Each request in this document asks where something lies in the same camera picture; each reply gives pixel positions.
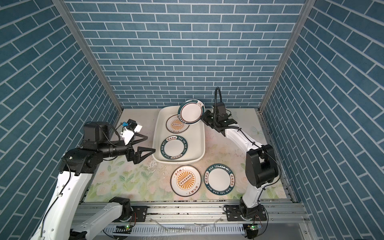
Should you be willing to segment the green rim plate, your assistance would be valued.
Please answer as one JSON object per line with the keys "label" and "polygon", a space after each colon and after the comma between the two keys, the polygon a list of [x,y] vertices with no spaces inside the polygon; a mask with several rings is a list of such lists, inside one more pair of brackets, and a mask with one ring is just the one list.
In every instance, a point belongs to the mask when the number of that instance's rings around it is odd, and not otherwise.
{"label": "green rim plate", "polygon": [[178,135],[167,137],[160,146],[161,155],[167,160],[179,159],[186,154],[187,150],[187,140]]}
{"label": "green rim plate", "polygon": [[183,103],[178,110],[179,120],[187,125],[200,121],[205,112],[205,105],[200,100],[191,99]]}
{"label": "green rim plate", "polygon": [[213,164],[204,173],[204,183],[212,194],[223,196],[229,194],[235,187],[235,175],[224,164]]}

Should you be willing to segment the orange sunburst plate back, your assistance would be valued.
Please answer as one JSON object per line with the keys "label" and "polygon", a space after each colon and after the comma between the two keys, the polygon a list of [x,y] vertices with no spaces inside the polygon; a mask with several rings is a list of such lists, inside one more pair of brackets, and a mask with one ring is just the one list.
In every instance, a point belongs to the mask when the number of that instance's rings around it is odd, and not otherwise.
{"label": "orange sunburst plate back", "polygon": [[180,134],[185,132],[189,128],[189,125],[180,121],[178,115],[169,117],[166,121],[166,129],[173,134]]}

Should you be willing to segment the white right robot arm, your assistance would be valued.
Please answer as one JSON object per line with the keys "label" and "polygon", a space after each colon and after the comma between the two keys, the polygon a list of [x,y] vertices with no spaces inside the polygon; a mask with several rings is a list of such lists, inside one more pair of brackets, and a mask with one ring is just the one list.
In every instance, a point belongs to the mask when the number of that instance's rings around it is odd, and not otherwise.
{"label": "white right robot arm", "polygon": [[265,207],[260,204],[262,192],[279,176],[279,166],[275,161],[274,149],[270,145],[262,145],[247,135],[237,122],[228,114],[217,114],[207,110],[202,121],[212,129],[233,141],[246,153],[245,174],[248,186],[240,198],[239,211],[245,220],[268,220]]}

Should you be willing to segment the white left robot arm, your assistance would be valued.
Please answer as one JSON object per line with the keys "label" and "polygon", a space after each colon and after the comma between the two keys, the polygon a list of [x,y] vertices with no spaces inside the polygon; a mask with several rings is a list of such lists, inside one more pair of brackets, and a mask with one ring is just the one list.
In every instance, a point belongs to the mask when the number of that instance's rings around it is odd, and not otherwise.
{"label": "white left robot arm", "polygon": [[155,153],[155,149],[146,147],[134,149],[134,145],[147,140],[147,136],[140,134],[141,129],[141,125],[129,119],[122,124],[122,131],[116,133],[119,139],[111,141],[110,131],[116,130],[112,125],[85,123],[81,146],[61,158],[55,191],[33,240],[92,240],[113,221],[125,223],[136,218],[129,199],[113,197],[83,224],[72,227],[77,207],[99,164],[125,156],[136,165]]}

